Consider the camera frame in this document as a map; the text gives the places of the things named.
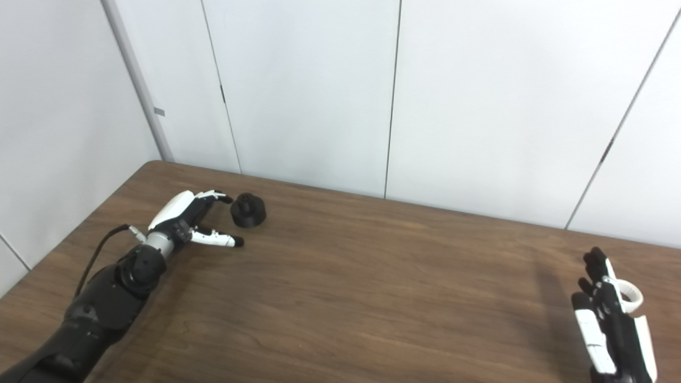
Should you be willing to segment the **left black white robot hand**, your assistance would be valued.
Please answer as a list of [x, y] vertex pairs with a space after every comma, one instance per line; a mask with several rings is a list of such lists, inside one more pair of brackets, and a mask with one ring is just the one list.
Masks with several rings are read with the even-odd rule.
[[230, 248], [243, 247], [245, 240], [242, 237], [233, 237], [201, 226], [201, 221], [213, 203], [232, 202], [231, 197], [217, 190], [197, 194], [190, 190], [180, 192], [156, 214], [148, 226], [147, 238], [151, 239], [153, 233], [163, 234], [173, 243], [175, 249], [188, 242]]

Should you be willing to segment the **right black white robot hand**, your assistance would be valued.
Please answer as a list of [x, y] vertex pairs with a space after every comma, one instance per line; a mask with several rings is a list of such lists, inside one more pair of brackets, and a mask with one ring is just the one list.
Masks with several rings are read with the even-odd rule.
[[588, 278], [571, 304], [591, 360], [591, 382], [656, 382], [658, 367], [645, 315], [634, 316], [644, 303], [637, 286], [616, 277], [610, 259], [593, 247], [584, 254]]

